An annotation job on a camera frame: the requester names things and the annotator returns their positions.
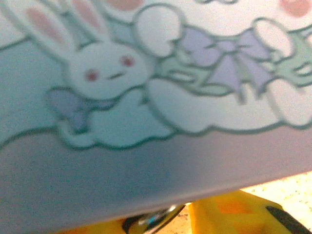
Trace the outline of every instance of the red eye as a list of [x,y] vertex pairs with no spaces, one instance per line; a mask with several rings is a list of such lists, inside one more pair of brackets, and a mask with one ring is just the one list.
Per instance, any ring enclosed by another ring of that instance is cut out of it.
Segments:
[[96,81],[98,79],[99,72],[94,69],[90,69],[86,72],[85,77],[87,81]]
[[135,64],[135,59],[130,55],[126,55],[120,58],[120,62],[125,67],[132,67]]

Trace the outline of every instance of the bunny face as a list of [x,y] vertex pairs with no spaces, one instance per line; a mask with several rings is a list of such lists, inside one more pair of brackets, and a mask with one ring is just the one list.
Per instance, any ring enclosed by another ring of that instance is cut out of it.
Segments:
[[86,46],[70,60],[68,79],[77,93],[91,99],[116,98],[150,77],[142,55],[120,44]]

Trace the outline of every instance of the bunny paw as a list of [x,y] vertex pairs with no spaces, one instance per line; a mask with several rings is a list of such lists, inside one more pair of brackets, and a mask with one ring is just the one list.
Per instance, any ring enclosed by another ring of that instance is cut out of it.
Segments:
[[181,19],[168,6],[155,5],[140,12],[135,21],[137,40],[154,56],[173,52],[173,41],[181,37]]
[[304,126],[312,119],[312,85],[297,88],[278,79],[267,86],[284,121],[293,126]]
[[268,19],[260,19],[254,23],[254,29],[260,39],[268,47],[287,58],[293,54],[293,43],[286,29],[276,22]]

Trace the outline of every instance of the metal wheel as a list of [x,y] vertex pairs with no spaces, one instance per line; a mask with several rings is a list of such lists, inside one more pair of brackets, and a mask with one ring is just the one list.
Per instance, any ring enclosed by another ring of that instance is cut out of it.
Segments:
[[184,207],[173,205],[166,210],[128,218],[122,228],[126,234],[154,234],[170,223]]

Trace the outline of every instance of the bunny ear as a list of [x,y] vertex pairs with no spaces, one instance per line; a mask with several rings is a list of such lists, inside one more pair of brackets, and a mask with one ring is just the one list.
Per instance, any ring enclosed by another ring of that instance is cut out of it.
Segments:
[[108,28],[102,15],[89,0],[63,0],[80,26],[96,40],[108,38]]
[[76,50],[71,34],[61,20],[36,0],[2,0],[8,17],[54,56],[67,60]]

